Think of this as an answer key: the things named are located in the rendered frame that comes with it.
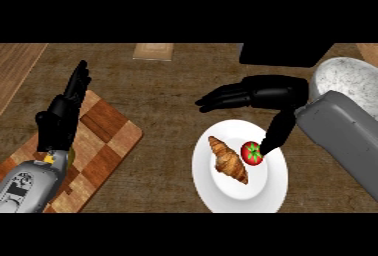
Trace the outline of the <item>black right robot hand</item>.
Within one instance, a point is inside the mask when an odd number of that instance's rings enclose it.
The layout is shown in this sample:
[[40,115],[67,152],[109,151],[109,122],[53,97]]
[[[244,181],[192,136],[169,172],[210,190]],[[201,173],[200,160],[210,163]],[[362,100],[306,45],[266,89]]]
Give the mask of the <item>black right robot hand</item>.
[[307,104],[307,100],[309,83],[304,78],[254,75],[239,83],[216,88],[195,104],[201,113],[247,106],[279,111],[260,144],[260,153],[267,155],[285,144],[296,126],[296,110]]

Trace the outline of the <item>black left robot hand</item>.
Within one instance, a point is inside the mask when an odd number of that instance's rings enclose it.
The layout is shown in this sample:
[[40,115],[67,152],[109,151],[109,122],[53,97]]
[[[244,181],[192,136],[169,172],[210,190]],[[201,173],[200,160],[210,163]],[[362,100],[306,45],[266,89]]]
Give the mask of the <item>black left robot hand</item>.
[[40,111],[36,115],[39,152],[68,151],[71,148],[90,81],[87,62],[81,60],[71,74],[64,93],[53,98],[47,110]]

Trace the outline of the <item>white speckled bowl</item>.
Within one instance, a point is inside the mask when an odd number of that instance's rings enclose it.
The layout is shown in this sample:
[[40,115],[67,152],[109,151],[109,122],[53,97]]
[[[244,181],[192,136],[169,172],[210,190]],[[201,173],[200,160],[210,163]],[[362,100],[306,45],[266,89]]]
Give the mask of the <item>white speckled bowl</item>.
[[378,67],[350,57],[324,61],[310,79],[310,100],[329,90],[349,96],[378,121]]

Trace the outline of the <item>golden brown croissant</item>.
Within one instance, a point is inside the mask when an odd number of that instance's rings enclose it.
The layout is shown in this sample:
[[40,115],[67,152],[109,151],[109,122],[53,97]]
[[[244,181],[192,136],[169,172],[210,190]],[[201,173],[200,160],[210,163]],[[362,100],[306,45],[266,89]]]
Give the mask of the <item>golden brown croissant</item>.
[[214,136],[208,137],[208,142],[216,155],[216,170],[242,184],[248,184],[248,173],[236,152]]

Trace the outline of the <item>white round plate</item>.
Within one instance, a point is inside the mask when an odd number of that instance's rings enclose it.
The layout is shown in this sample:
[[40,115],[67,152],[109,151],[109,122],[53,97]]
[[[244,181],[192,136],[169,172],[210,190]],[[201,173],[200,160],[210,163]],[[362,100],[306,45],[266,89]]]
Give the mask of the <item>white round plate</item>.
[[276,212],[288,191],[288,167],[285,157],[276,148],[257,166],[244,164],[248,184],[216,170],[216,155],[208,137],[220,139],[236,153],[242,145],[262,143],[266,131],[244,120],[225,120],[202,133],[192,156],[192,178],[198,195],[213,212]]

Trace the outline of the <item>checkered wooden cutting board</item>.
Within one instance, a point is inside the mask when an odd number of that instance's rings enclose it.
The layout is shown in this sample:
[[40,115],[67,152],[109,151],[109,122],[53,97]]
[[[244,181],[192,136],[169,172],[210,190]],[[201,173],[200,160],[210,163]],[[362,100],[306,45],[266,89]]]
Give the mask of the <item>checkered wooden cutting board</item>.
[[76,158],[45,213],[81,211],[142,136],[142,129],[89,90],[73,144]]

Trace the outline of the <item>black appliance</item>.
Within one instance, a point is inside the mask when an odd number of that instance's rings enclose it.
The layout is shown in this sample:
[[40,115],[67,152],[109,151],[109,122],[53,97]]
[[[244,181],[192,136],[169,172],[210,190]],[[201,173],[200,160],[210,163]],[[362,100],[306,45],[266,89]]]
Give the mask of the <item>black appliance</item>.
[[331,47],[332,43],[245,43],[241,48],[239,63],[310,68]]

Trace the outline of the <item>red tomato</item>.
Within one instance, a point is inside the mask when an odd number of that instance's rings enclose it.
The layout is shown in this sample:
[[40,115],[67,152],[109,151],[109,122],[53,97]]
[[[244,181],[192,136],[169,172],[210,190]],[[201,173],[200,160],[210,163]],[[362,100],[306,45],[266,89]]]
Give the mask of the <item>red tomato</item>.
[[244,162],[251,165],[257,166],[263,162],[263,155],[260,153],[260,144],[254,141],[248,141],[244,143],[241,147],[241,157]]

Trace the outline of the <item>pale wooden block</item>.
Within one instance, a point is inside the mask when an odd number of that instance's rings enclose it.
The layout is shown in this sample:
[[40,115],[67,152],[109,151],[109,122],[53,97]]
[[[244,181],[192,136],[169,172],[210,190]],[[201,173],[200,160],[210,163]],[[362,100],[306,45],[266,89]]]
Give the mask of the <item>pale wooden block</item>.
[[173,58],[173,43],[138,43],[135,59],[170,61]]

